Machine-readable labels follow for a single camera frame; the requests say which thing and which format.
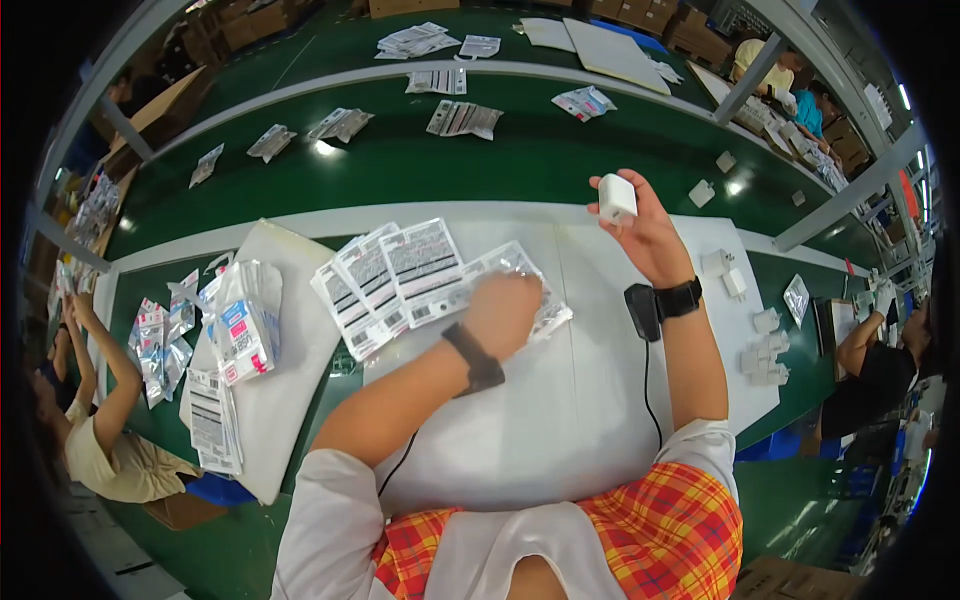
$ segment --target black wristwatch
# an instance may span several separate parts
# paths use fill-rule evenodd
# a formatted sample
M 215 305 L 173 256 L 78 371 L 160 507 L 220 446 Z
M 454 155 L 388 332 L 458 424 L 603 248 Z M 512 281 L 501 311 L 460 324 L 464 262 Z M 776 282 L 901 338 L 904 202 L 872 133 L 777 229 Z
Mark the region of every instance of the black wristwatch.
M 681 317 L 700 308 L 700 298 L 704 289 L 700 286 L 700 278 L 694 277 L 688 281 L 666 290 L 654 290 L 657 298 L 657 318 L 663 323 L 664 319 Z
M 500 361 L 487 354 L 461 323 L 455 323 L 444 329 L 442 335 L 464 357 L 469 366 L 467 373 L 469 385 L 455 397 L 483 392 L 507 380 L 500 367 Z

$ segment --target teal shirt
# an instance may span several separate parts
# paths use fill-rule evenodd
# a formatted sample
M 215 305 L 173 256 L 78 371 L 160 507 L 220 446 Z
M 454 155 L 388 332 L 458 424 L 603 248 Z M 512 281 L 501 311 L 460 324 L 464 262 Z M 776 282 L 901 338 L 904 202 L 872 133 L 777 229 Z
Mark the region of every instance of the teal shirt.
M 790 117 L 795 123 L 803 125 L 806 130 L 816 135 L 818 138 L 824 136 L 824 114 L 817 108 L 813 101 L 813 94 L 801 89 L 794 92 L 794 98 L 797 99 L 797 116 Z

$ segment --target orange plaid fabric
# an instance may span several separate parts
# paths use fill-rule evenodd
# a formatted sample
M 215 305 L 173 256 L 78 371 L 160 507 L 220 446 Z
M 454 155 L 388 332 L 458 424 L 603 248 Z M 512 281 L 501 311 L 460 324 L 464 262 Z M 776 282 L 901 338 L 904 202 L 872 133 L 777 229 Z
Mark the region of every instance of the orange plaid fabric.
M 446 522 L 463 509 L 424 511 L 392 520 L 373 549 L 374 577 L 394 598 L 422 598 Z
M 730 492 L 702 470 L 658 463 L 643 479 L 576 504 L 628 598 L 733 593 L 743 520 Z M 394 598 L 422 598 L 446 523 L 461 510 L 415 513 L 387 525 L 372 558 L 376 579 Z
M 743 518 L 702 470 L 657 463 L 646 477 L 577 502 L 628 598 L 728 598 L 743 553 Z

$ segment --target yellow shirt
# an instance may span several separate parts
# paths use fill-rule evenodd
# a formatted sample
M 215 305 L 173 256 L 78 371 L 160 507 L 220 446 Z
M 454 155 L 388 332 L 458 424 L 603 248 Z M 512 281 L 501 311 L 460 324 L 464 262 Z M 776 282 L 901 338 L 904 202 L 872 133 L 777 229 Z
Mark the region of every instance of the yellow shirt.
M 182 458 L 127 433 L 117 438 L 109 456 L 93 435 L 93 420 L 74 399 L 66 411 L 73 423 L 63 447 L 70 479 L 109 500 L 142 504 L 185 492 L 177 473 L 200 477 L 202 472 Z
M 733 56 L 733 64 L 746 71 L 756 59 L 756 55 L 760 53 L 760 49 L 763 48 L 763 44 L 765 43 L 762 39 L 748 39 L 741 43 L 740 47 L 736 49 L 736 54 Z M 784 91 L 790 91 L 790 86 L 793 85 L 793 71 L 790 69 L 781 71 L 780 66 L 774 64 L 760 84 L 772 85 Z

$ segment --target white glove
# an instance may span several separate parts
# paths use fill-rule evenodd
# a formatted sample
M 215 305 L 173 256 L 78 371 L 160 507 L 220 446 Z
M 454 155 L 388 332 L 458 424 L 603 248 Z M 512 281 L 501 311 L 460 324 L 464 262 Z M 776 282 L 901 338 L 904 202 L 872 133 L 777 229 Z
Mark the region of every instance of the white glove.
M 781 103 L 790 114 L 797 114 L 797 99 L 789 91 L 774 87 L 774 100 Z
M 894 303 L 897 297 L 897 288 L 890 279 L 881 279 L 876 284 L 874 291 L 874 310 L 884 317 L 890 312 L 890 305 Z

